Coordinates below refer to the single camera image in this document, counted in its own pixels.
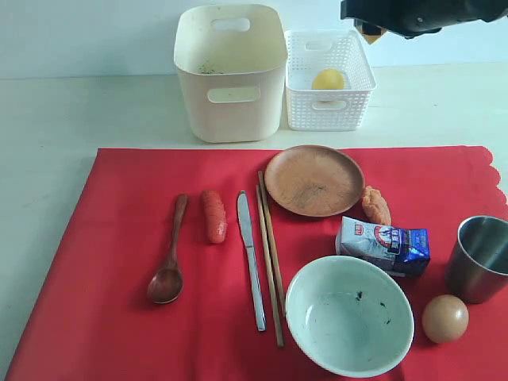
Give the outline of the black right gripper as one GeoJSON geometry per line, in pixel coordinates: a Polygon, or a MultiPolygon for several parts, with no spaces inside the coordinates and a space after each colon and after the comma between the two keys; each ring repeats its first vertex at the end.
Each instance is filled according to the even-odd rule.
{"type": "Polygon", "coordinates": [[[444,27],[482,17],[481,1],[344,0],[341,19],[351,19],[365,38],[378,38],[382,30],[411,39],[440,32],[444,27]]]}

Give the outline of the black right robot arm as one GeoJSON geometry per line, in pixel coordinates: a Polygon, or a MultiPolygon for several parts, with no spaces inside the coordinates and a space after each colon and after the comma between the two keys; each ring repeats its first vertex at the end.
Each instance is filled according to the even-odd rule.
{"type": "Polygon", "coordinates": [[[383,29],[406,39],[506,15],[507,0],[344,0],[340,10],[342,20],[353,20],[366,35],[376,36],[383,29]]]}

